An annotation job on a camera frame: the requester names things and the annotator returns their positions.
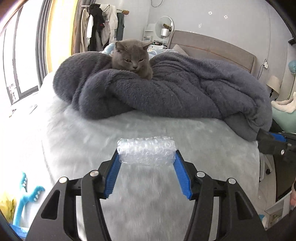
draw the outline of gray cat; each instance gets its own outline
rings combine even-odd
[[[152,78],[152,68],[149,64],[147,49],[152,42],[135,39],[117,41],[112,56],[112,68],[129,70],[143,79]]]

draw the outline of cat's ear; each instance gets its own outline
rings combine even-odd
[[[115,42],[115,48],[117,51],[124,51],[125,50],[125,47],[124,45],[120,42],[120,41],[116,41]]]
[[[153,44],[153,42],[143,42],[143,49],[147,50],[149,45]]]

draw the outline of blue gripper pad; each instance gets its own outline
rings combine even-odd
[[[275,134],[275,133],[270,133],[270,134],[274,136],[276,141],[281,141],[281,142],[287,141],[287,139],[281,134]]]
[[[115,157],[115,160],[112,163],[110,171],[106,176],[105,191],[104,191],[104,196],[106,198],[108,198],[109,195],[113,192],[113,188],[114,188],[120,167],[121,167],[121,162],[119,161],[119,155],[117,154]]]
[[[179,184],[181,186],[183,194],[187,197],[187,199],[190,199],[192,197],[191,181],[177,153],[176,153],[176,159],[174,162],[174,168],[175,168],[175,172],[177,174]]]

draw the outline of round mirror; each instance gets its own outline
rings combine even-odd
[[[170,17],[163,16],[155,24],[155,33],[161,39],[166,40],[172,31],[174,31],[174,22]]]

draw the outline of lamp shade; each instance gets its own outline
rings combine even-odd
[[[266,83],[267,86],[272,88],[275,92],[279,94],[280,89],[281,89],[281,81],[275,77],[275,76],[270,76],[269,80]]]
[[[167,37],[167,36],[169,36],[169,34],[170,34],[170,31],[167,28],[161,29],[161,36],[162,37]]]

